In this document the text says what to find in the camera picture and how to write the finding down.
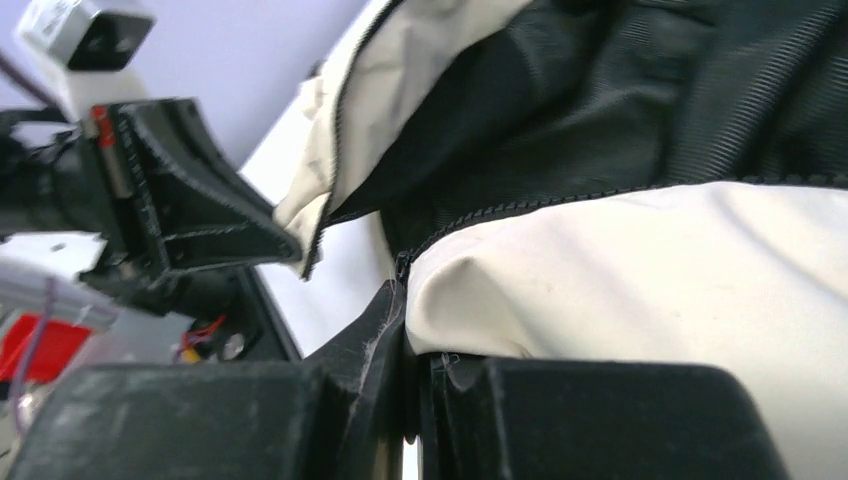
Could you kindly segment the beige jacket with black lining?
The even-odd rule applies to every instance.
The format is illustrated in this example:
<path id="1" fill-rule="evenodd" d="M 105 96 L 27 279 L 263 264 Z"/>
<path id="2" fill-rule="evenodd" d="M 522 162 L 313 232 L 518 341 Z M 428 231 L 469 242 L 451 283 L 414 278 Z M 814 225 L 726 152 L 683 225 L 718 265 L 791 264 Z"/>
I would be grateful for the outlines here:
<path id="1" fill-rule="evenodd" d="M 375 216 L 419 441 L 426 355 L 699 365 L 846 477 L 845 2 L 388 1 L 299 99 L 275 221 Z"/>

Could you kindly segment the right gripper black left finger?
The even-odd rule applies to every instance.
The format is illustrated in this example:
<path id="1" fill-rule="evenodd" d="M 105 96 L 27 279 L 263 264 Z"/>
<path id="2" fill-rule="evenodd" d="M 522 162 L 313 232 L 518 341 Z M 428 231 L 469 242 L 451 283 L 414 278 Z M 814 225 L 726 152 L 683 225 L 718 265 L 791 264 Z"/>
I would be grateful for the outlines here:
<path id="1" fill-rule="evenodd" d="M 12 479 L 397 479 L 406 293 L 384 283 L 300 362 L 79 369 L 47 398 Z"/>

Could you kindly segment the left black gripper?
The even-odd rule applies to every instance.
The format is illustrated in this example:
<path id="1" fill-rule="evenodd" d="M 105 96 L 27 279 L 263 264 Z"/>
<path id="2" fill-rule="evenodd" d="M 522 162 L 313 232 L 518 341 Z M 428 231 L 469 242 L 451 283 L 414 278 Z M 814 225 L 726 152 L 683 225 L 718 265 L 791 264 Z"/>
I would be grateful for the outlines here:
<path id="1" fill-rule="evenodd" d="M 14 136 L 23 123 L 65 122 L 56 109 L 1 113 L 2 238 L 133 238 L 129 254 L 145 279 L 301 260 L 298 241 L 224 158 L 193 100 L 92 109 L 43 146 Z"/>

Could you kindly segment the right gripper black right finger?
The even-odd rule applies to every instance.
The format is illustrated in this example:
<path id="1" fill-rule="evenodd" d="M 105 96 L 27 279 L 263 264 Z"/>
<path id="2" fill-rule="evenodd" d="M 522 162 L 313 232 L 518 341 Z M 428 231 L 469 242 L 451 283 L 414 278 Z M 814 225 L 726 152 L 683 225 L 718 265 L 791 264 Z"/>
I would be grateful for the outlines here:
<path id="1" fill-rule="evenodd" d="M 784 479 L 744 388 L 699 365 L 431 354 L 426 479 Z"/>

